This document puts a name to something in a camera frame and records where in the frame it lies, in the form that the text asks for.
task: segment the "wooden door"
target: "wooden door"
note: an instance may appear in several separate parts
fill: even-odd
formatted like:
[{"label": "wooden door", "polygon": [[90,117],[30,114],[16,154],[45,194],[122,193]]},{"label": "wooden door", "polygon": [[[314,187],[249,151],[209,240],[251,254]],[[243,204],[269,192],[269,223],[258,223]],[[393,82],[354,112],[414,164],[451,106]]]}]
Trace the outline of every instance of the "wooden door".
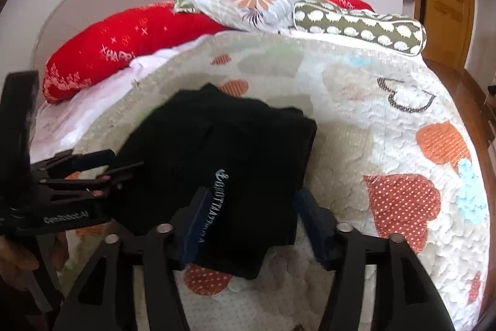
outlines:
[{"label": "wooden door", "polygon": [[424,59],[460,70],[472,37],[474,0],[427,0]]}]

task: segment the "human hand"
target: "human hand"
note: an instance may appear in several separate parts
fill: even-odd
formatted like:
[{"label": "human hand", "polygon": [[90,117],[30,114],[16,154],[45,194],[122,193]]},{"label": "human hand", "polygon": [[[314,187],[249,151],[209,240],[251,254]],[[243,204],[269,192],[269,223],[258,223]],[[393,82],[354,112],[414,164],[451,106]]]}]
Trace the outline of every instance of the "human hand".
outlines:
[{"label": "human hand", "polygon": [[[55,235],[54,246],[50,251],[51,261],[57,271],[64,268],[69,259],[67,238],[65,232]],[[24,291],[26,285],[21,277],[21,271],[33,271],[39,267],[34,254],[21,244],[0,236],[0,276],[5,283]]]}]

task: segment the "metal screw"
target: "metal screw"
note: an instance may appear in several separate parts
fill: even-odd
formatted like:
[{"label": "metal screw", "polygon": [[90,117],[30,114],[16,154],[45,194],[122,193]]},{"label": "metal screw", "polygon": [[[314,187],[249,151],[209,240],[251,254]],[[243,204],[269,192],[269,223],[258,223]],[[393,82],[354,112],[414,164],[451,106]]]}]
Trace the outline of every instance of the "metal screw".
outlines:
[{"label": "metal screw", "polygon": [[162,223],[161,225],[157,226],[157,232],[158,233],[168,233],[172,231],[173,226],[170,223]]},{"label": "metal screw", "polygon": [[353,226],[347,222],[339,222],[336,225],[336,229],[338,229],[340,232],[343,232],[343,233],[349,233],[350,231],[353,230]]},{"label": "metal screw", "polygon": [[405,238],[399,233],[392,233],[389,235],[389,238],[393,243],[402,243],[405,241]]},{"label": "metal screw", "polygon": [[107,244],[114,244],[119,241],[119,236],[116,234],[109,234],[107,237],[105,237],[105,243]]}]

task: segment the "black folded garment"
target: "black folded garment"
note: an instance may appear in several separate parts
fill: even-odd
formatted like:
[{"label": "black folded garment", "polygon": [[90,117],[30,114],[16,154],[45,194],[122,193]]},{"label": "black folded garment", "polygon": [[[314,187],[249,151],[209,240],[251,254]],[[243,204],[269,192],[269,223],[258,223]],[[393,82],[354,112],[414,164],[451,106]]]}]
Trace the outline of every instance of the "black folded garment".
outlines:
[{"label": "black folded garment", "polygon": [[294,243],[293,197],[316,130],[300,110],[235,98],[212,84],[180,91],[118,152],[110,168],[145,164],[124,190],[110,195],[111,214],[145,234],[206,186],[215,199],[195,262],[253,279],[269,247]]}]

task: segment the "quilted bedspread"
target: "quilted bedspread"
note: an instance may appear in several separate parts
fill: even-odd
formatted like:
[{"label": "quilted bedspread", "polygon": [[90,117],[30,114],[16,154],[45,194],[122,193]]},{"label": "quilted bedspread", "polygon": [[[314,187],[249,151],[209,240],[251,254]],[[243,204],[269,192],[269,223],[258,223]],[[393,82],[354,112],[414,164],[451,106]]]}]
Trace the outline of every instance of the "quilted bedspread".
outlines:
[{"label": "quilted bedspread", "polygon": [[[305,183],[317,202],[363,233],[403,234],[456,329],[472,328],[488,270],[489,211],[474,146],[433,72],[400,54],[275,34],[221,34],[135,83],[75,152],[118,150],[153,108],[179,89],[208,82],[314,118]],[[71,232],[65,288],[100,240],[92,233],[101,229]],[[271,249],[253,281],[195,265],[176,279],[192,330],[314,331],[333,273],[316,262],[299,224],[296,243]],[[363,330],[370,329],[374,280],[371,266]],[[137,318],[147,329],[139,269],[135,281]]]}]

